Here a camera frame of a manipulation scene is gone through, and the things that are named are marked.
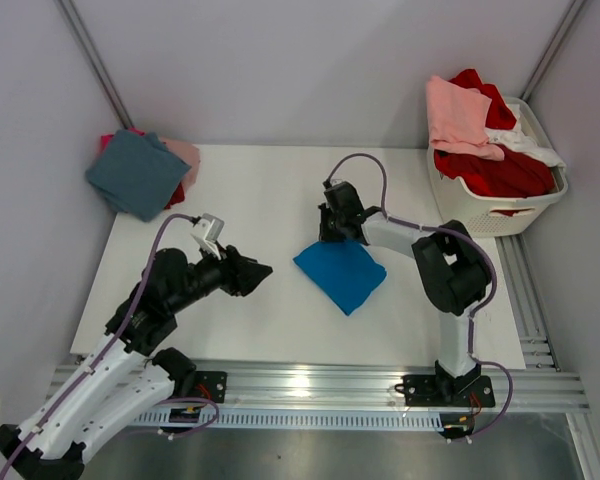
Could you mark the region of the bright blue t-shirt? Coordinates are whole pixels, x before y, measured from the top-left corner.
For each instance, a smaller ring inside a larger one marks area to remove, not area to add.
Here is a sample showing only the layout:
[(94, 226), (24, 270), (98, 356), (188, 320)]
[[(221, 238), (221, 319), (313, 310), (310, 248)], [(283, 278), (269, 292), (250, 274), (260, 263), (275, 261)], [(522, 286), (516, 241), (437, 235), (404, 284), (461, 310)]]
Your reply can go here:
[(361, 307), (387, 277), (386, 269), (353, 241), (315, 242), (293, 262), (346, 316)]

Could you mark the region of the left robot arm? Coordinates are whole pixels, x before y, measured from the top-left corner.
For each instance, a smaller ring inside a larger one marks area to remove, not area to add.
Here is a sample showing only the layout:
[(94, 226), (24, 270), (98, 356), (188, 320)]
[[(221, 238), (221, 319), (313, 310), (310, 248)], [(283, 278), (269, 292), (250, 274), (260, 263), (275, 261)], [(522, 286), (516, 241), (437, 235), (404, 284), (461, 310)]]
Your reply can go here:
[(272, 272), (233, 246), (203, 252), (196, 263), (176, 248), (153, 251), (80, 367), (27, 420), (0, 426), (3, 470), (24, 479), (77, 479), (100, 448), (153, 406), (215, 406), (195, 363), (159, 346), (184, 309), (217, 290), (245, 297)]

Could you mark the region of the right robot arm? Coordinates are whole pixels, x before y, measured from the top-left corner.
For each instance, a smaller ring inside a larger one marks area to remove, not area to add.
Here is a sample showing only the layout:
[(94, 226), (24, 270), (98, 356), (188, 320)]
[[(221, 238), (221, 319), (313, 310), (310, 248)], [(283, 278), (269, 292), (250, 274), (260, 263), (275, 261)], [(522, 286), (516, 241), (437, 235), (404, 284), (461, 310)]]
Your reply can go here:
[(466, 398), (481, 376), (474, 358), (474, 317), (492, 297), (497, 279), (490, 258), (456, 220), (440, 227), (413, 226), (388, 216), (379, 206), (365, 208), (347, 181), (323, 182), (319, 239), (380, 247), (415, 261), (429, 302), (440, 319), (440, 352), (434, 393), (447, 404)]

